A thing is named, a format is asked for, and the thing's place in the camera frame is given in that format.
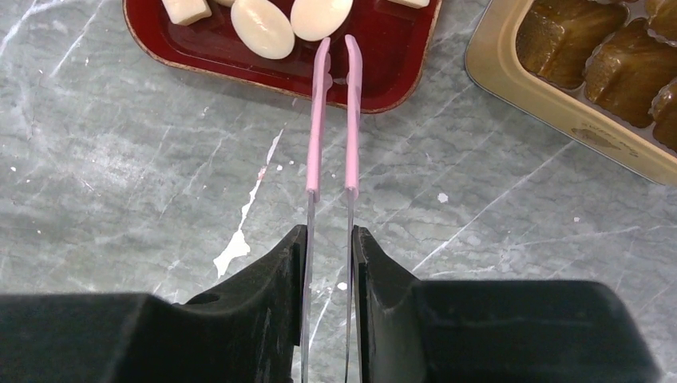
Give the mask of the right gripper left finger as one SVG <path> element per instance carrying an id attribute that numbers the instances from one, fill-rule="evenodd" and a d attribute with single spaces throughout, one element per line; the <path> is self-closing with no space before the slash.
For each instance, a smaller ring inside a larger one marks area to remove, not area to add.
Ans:
<path id="1" fill-rule="evenodd" d="M 289 382 L 307 228 L 183 304 L 149 293 L 1 298 L 4 382 Z"/>

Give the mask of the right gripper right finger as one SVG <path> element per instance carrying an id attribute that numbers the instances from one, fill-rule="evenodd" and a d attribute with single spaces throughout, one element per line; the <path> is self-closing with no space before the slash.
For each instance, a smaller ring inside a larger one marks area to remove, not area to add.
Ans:
<path id="1" fill-rule="evenodd" d="M 363 382 L 657 382 L 627 307 L 589 280 L 419 279 L 352 231 Z"/>

